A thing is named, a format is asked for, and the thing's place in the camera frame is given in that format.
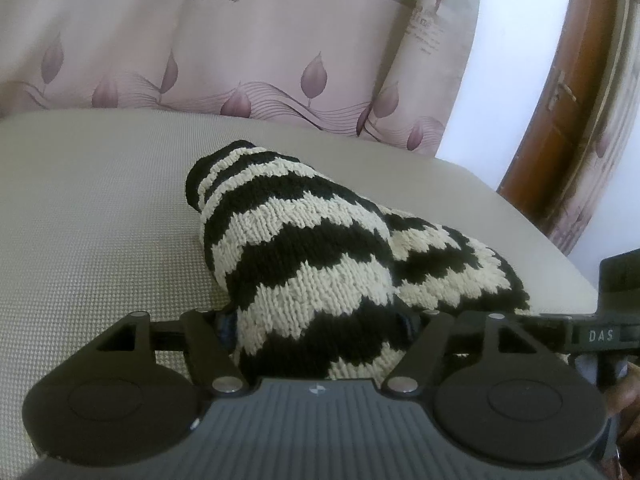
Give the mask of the person right hand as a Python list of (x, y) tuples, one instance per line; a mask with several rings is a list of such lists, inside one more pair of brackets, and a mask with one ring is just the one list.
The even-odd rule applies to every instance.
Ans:
[(618, 416), (617, 443), (625, 445), (637, 439), (640, 432), (640, 372), (637, 364), (629, 363), (626, 376), (605, 391), (608, 417)]

